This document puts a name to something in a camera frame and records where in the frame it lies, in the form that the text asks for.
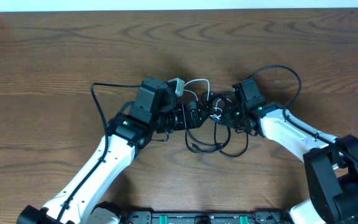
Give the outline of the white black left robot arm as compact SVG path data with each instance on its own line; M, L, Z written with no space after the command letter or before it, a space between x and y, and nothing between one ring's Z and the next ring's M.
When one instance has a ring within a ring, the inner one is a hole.
M134 101L128 101L115 117L102 117L104 136L93 155L70 183L41 209L31 205L18 223L86 223L113 180L153 140L154 133L199 128L211 110L199 101L180 103L183 80L168 82L145 78Z

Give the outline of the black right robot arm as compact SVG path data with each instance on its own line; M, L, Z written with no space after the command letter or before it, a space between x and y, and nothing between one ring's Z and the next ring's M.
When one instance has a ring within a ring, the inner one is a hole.
M289 210L293 223L358 223L358 139L323 133L277 102L266 103L254 79L234 84L223 124L275 141L303 164L309 199Z

